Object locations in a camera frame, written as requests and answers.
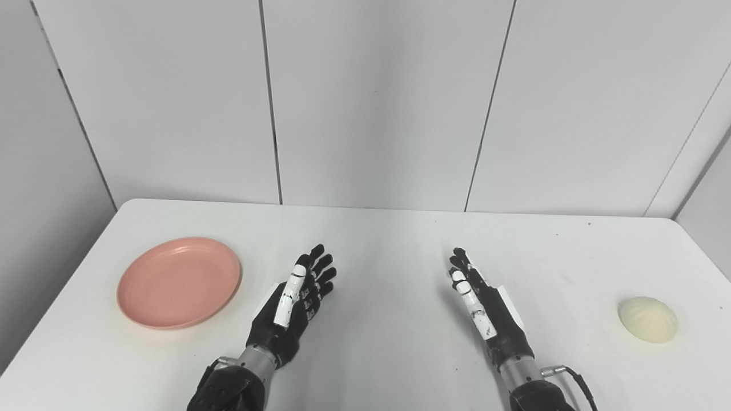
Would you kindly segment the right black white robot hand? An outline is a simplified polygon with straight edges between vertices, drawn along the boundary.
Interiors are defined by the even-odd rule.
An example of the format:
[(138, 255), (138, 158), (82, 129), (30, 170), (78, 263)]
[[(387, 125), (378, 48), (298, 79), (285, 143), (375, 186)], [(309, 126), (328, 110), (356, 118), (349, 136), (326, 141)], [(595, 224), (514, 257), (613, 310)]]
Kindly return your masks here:
[(509, 360), (535, 358), (527, 335), (517, 324), (506, 299), (497, 287), (486, 283), (467, 252), (455, 247), (449, 262), (452, 264), (448, 271), (452, 288), (459, 294), (473, 325), (485, 341), (491, 364), (500, 369)]

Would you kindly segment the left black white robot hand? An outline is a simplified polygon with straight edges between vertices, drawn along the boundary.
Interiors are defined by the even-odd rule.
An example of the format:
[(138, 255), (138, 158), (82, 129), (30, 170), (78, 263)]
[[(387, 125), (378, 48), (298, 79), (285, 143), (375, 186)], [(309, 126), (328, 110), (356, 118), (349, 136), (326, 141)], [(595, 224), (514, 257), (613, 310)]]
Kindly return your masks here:
[(302, 254), (289, 279), (277, 285), (254, 317), (246, 346), (263, 348), (281, 368), (292, 361), (300, 348), (300, 339), (320, 310), (322, 299), (334, 290), (332, 279), (337, 269), (332, 255), (323, 244)]

